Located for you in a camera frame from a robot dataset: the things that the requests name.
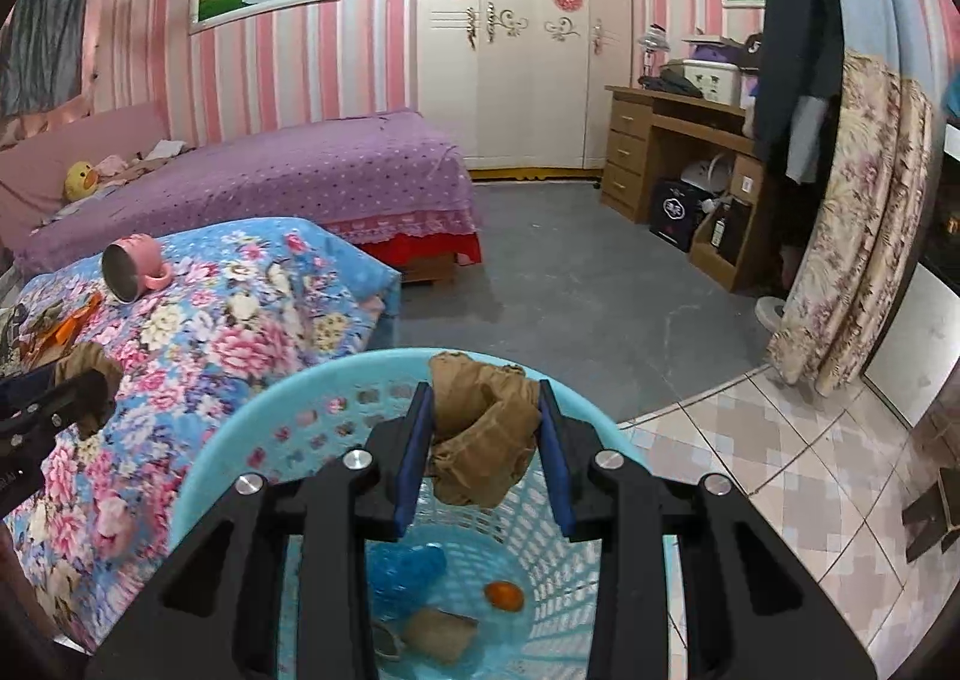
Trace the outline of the brown paper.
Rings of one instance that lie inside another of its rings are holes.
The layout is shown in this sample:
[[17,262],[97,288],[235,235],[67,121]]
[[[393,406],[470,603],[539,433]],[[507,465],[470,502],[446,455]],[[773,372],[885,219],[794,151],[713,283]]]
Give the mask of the brown paper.
[[519,365],[462,352],[430,359],[434,432],[428,477],[451,506],[493,510],[526,475],[540,426],[539,383]]

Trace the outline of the orange peel half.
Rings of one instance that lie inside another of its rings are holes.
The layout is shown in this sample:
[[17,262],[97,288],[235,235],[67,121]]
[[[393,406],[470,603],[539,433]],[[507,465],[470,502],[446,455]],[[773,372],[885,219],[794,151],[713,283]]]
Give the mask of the orange peel half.
[[511,581],[489,582],[483,588],[483,594],[488,604],[500,612],[519,613],[526,604],[523,589]]

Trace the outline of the blue plastic bag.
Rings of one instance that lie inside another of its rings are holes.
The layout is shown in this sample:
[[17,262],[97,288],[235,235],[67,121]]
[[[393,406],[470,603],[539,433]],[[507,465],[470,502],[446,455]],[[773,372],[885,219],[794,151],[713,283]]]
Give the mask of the blue plastic bag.
[[404,620],[427,604],[434,584],[448,571],[436,543],[373,543],[366,547],[366,582],[371,613],[379,620]]

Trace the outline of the brown cardboard roll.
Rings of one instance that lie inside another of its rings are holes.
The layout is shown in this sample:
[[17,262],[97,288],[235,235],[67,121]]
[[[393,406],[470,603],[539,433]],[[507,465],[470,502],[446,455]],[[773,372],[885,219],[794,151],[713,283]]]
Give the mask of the brown cardboard roll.
[[412,651],[438,664],[452,666],[466,654],[477,633],[475,618],[423,607],[405,623],[402,639]]

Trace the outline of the orange snack wrapper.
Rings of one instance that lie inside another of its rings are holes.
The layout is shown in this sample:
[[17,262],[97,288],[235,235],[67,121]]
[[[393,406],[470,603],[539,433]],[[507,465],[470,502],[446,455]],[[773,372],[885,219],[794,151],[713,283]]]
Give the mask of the orange snack wrapper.
[[23,365],[28,370],[32,370],[65,357],[80,336],[83,327],[101,308],[103,300],[101,292],[91,293],[85,303],[70,311],[68,315],[53,320],[48,327],[44,327],[37,332],[36,336],[32,336],[28,347],[23,352]]

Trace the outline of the pink metal mug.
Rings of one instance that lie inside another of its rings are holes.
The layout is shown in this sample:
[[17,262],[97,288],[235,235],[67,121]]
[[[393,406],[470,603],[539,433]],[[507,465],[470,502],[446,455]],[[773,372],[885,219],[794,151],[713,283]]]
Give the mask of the pink metal mug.
[[101,254],[101,274],[119,302],[133,303],[148,292],[160,292],[172,282],[172,266],[163,247],[144,233],[116,240]]

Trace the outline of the floral blue bed cover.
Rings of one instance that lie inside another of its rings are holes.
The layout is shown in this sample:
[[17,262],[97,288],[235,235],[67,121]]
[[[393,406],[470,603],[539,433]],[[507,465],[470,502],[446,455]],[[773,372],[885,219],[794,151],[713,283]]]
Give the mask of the floral blue bed cover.
[[82,327],[122,368],[114,416],[60,433],[41,490],[5,519],[18,568],[55,627],[98,646],[167,554],[174,503],[205,443],[303,368],[389,347],[400,276],[313,222],[256,217],[161,238],[172,281],[132,305],[89,256],[26,284],[39,315],[89,297]]

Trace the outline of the pink headboard cover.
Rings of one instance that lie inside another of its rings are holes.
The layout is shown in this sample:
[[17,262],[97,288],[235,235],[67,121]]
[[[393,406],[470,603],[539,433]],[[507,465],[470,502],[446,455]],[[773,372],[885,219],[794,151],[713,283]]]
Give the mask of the pink headboard cover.
[[98,165],[109,155],[130,160],[148,154],[169,136],[155,102],[96,113],[2,152],[2,245],[23,248],[31,232],[64,205],[67,171],[76,162]]

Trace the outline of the purple polka dot bed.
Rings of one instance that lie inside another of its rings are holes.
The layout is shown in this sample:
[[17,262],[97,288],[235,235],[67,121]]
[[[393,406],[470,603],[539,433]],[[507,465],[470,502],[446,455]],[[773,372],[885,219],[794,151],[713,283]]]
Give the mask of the purple polka dot bed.
[[130,233],[161,237],[249,217],[301,217],[398,269],[444,256],[482,260],[459,148],[415,110],[208,144],[62,221],[9,228],[2,242],[36,276]]

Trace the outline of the black box under desk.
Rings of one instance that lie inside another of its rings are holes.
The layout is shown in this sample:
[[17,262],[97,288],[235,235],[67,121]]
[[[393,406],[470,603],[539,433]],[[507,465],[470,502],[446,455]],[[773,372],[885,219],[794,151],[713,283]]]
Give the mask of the black box under desk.
[[704,204],[713,196],[682,180],[662,178],[652,191],[649,230],[683,253],[690,251],[695,231],[706,217]]

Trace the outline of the white fan under desk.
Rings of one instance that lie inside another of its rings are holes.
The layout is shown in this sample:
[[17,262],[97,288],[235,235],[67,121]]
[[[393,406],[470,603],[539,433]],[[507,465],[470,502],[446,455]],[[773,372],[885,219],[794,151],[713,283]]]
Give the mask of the white fan under desk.
[[718,152],[711,159],[686,165],[680,180],[709,196],[721,196],[729,188],[735,163],[736,156],[731,152]]

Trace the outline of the white storage box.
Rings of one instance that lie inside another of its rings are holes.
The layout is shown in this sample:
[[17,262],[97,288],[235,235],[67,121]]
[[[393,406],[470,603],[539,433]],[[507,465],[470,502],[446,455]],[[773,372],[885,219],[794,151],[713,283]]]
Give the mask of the white storage box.
[[704,100],[738,107],[742,100],[742,71],[724,61],[685,58],[683,75],[703,94]]

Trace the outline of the white wardrobe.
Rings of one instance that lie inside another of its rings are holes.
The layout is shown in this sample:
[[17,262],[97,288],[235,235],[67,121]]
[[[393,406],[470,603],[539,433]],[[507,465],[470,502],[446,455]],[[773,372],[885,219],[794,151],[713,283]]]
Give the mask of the white wardrobe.
[[418,110],[472,170],[602,167],[631,0],[418,0]]

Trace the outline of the small desk lamp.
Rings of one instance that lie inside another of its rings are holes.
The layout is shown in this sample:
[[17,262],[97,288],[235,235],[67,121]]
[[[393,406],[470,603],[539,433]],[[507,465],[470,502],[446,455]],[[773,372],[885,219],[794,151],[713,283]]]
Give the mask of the small desk lamp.
[[651,22],[643,35],[638,38],[638,45],[641,48],[641,72],[638,76],[638,84],[646,87],[652,79],[658,77],[664,56],[670,52],[664,27],[657,22]]

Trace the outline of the hanging black coat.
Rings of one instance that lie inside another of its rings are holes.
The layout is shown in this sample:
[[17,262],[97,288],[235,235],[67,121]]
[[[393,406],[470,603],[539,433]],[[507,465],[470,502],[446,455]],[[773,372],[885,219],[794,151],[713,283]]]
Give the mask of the hanging black coat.
[[841,92],[839,0],[766,0],[755,154],[799,185],[815,182],[830,102]]

